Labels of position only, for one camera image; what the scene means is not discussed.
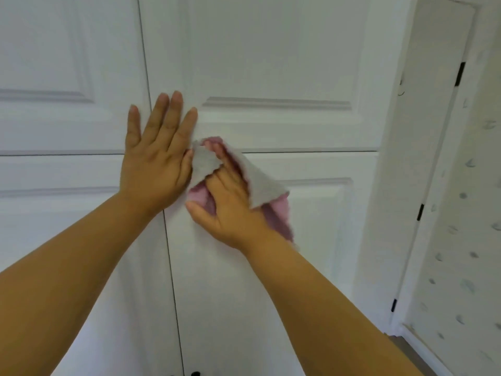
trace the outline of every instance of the brown floor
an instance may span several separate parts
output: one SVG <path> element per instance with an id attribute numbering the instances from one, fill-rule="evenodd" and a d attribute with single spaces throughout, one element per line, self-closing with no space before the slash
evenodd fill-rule
<path id="1" fill-rule="evenodd" d="M 400 348 L 400 350 L 409 358 L 411 362 L 421 371 L 423 376 L 437 376 L 435 372 L 429 367 L 428 364 L 421 359 L 421 356 L 410 347 L 410 344 L 405 341 L 401 336 L 391 336 L 390 340 Z"/>

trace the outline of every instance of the pink and gray cloth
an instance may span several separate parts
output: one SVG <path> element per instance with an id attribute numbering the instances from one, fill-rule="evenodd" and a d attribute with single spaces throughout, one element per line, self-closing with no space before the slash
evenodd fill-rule
<path id="1" fill-rule="evenodd" d="M 193 143 L 193 174 L 188 186 L 188 200 L 197 202 L 207 212 L 216 214 L 216 203 L 205 186 L 205 178 L 219 169 L 222 161 L 204 143 L 210 141 L 224 146 L 229 157 L 239 167 L 249 191 L 250 208 L 261 207 L 268 225 L 287 240 L 294 235 L 289 224 L 289 191 L 252 164 L 240 151 L 233 149 L 220 137 L 210 137 Z"/>

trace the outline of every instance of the patterned wallpaper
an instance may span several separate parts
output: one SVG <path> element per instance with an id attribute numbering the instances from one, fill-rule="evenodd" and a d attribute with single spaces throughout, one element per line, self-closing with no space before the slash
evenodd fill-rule
<path id="1" fill-rule="evenodd" d="M 406 324 L 454 375 L 501 375 L 501 31 Z"/>

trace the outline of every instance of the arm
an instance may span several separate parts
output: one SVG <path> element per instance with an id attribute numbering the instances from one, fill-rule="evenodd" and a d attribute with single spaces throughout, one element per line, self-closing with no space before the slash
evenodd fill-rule
<path id="1" fill-rule="evenodd" d="M 421 375 L 334 285 L 268 228 L 260 210 L 249 209 L 246 185 L 223 149 L 209 149 L 224 163 L 207 179 L 216 216 L 193 202 L 186 207 L 211 235 L 245 255 L 272 298 L 306 375 Z"/>
<path id="2" fill-rule="evenodd" d="M 182 95 L 161 94 L 141 137 L 129 111 L 120 191 L 0 273 L 0 374 L 50 375 L 123 253 L 182 193 L 196 109 L 179 126 Z"/>

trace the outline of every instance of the baseboard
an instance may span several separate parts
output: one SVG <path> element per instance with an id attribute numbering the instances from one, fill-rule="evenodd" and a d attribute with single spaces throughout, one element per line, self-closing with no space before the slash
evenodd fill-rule
<path id="1" fill-rule="evenodd" d="M 407 327 L 400 327 L 400 335 L 410 344 L 414 351 L 425 361 L 437 376 L 454 376 L 439 358 Z"/>

